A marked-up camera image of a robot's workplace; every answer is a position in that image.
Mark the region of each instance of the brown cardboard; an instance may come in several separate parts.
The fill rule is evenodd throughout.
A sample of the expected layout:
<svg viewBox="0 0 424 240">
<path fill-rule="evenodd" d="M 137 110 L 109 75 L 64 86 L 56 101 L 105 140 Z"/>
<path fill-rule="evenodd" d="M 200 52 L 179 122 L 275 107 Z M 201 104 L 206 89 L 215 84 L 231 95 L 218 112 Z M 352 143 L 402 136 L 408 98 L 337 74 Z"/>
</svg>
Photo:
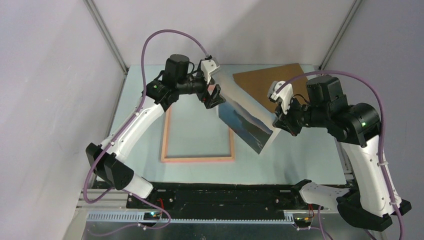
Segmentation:
<svg viewBox="0 0 424 240">
<path fill-rule="evenodd" d="M 252 98 L 258 101 L 271 113 L 274 113 L 276 104 L 268 100 L 268 89 L 274 81 L 288 81 L 293 77 L 303 74 L 303 70 L 298 63 L 288 64 L 284 66 L 276 66 L 254 71 L 246 71 L 233 74 L 235 83 L 248 93 Z M 306 89 L 308 79 L 303 77 L 292 83 L 293 93 L 301 94 L 309 100 Z M 306 104 L 301 98 L 297 98 L 300 104 Z"/>
</svg>

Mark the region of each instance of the robotic arm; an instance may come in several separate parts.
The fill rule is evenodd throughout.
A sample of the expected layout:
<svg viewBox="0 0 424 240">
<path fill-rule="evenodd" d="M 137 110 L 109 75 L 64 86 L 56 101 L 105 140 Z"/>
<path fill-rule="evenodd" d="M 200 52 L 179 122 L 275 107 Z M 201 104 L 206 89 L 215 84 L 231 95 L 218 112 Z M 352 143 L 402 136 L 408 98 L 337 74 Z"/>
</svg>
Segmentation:
<svg viewBox="0 0 424 240">
<path fill-rule="evenodd" d="M 100 145 L 90 143 L 86 148 L 88 161 L 90 165 L 93 165 L 106 145 L 110 143 L 111 147 L 101 157 L 94 173 L 115 189 L 126 190 L 141 198 L 146 198 L 150 194 L 153 189 L 152 184 L 136 175 L 124 162 L 146 129 L 179 99 L 179 95 L 197 94 L 198 99 L 207 109 L 225 102 L 220 95 L 221 88 L 218 84 L 214 87 L 212 94 L 208 92 L 209 85 L 214 84 L 211 74 L 219 68 L 218 62 L 208 57 L 200 61 L 196 71 L 187 74 L 190 64 L 193 63 L 184 55 L 171 55 L 166 61 L 165 69 L 147 84 L 143 91 L 146 98 L 142 108 L 138 109 L 136 106 L 127 117 L 124 123 L 135 115 L 119 137 L 112 141 L 124 123 Z"/>
<path fill-rule="evenodd" d="M 348 105 L 339 79 L 330 75 L 307 82 L 310 102 L 305 105 L 294 98 L 290 84 L 277 93 L 283 83 L 274 82 L 268 91 L 269 100 L 278 103 L 273 125 L 292 136 L 297 136 L 303 127 L 327 128 L 347 153 L 357 184 L 340 189 L 303 180 L 292 188 L 299 202 L 337 209 L 350 225 L 379 232 L 392 224 L 389 215 L 395 211 L 393 205 L 402 215 L 408 212 L 411 203 L 401 199 L 389 169 L 378 161 L 381 122 L 377 111 L 366 103 Z M 393 189 L 388 189 L 380 167 L 387 168 Z M 390 202 L 389 191 L 394 192 L 396 202 Z"/>
</svg>

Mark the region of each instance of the light wood frame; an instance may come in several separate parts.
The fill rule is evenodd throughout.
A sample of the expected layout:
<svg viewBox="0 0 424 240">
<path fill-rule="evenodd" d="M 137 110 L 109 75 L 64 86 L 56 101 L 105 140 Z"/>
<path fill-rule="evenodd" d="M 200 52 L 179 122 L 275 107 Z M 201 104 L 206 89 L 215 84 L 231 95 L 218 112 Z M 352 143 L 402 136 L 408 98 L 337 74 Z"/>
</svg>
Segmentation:
<svg viewBox="0 0 424 240">
<path fill-rule="evenodd" d="M 232 162 L 236 159 L 236 151 L 234 148 L 234 132 L 228 128 L 229 137 L 229 155 L 224 156 L 191 156 L 191 157 L 168 157 L 168 141 L 171 125 L 171 112 L 170 107 L 165 112 L 165 123 L 163 127 L 162 149 L 160 153 L 160 161 L 163 163 L 205 163 L 205 162 Z"/>
</svg>

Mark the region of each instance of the white wall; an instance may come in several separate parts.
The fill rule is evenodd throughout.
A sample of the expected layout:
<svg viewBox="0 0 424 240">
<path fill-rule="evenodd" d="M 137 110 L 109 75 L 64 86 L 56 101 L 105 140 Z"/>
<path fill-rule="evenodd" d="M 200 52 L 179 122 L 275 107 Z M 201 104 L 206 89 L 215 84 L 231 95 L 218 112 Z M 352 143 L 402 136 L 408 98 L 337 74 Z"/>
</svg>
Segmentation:
<svg viewBox="0 0 424 240">
<path fill-rule="evenodd" d="M 381 94 L 386 113 L 385 155 L 400 196 L 412 203 L 404 216 L 405 239 L 424 239 L 424 1 L 365 1 L 352 21 L 328 69 L 367 78 Z M 351 104 L 372 103 L 366 87 L 342 79 Z M 389 239 L 399 237 L 393 217 Z"/>
<path fill-rule="evenodd" d="M 353 0 L 97 0 L 125 62 L 140 64 L 146 38 L 176 29 L 197 38 L 221 64 L 319 65 Z M 152 39 L 146 64 L 173 53 L 194 62 L 200 49 L 183 36 Z"/>
<path fill-rule="evenodd" d="M 0 3 L 0 239 L 61 239 L 123 74 L 82 0 Z"/>
</svg>

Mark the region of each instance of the light blue tabletop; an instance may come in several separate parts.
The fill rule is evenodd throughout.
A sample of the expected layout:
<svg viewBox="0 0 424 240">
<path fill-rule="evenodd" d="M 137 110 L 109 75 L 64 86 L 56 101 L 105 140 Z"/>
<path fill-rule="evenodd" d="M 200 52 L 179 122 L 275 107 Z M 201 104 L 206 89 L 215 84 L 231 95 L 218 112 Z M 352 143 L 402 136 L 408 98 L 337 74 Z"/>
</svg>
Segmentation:
<svg viewBox="0 0 424 240">
<path fill-rule="evenodd" d="M 222 65 L 229 75 L 275 65 Z M 146 66 L 147 82 L 155 78 L 163 65 Z M 314 68 L 303 65 L 304 72 Z M 112 125 L 114 131 L 134 109 L 143 90 L 141 67 L 132 65 L 123 87 Z M 228 128 L 216 112 L 206 110 L 195 95 L 180 97 L 172 105 L 168 152 L 187 155 L 222 154 L 228 136 L 218 137 Z M 260 156 L 234 134 L 235 161 L 210 163 L 161 163 L 164 116 L 157 119 L 135 144 L 125 164 L 139 176 L 152 182 L 216 184 L 296 184 L 310 179 L 318 184 L 345 184 L 335 140 L 324 128 L 303 128 L 293 137 L 281 131 Z"/>
</svg>

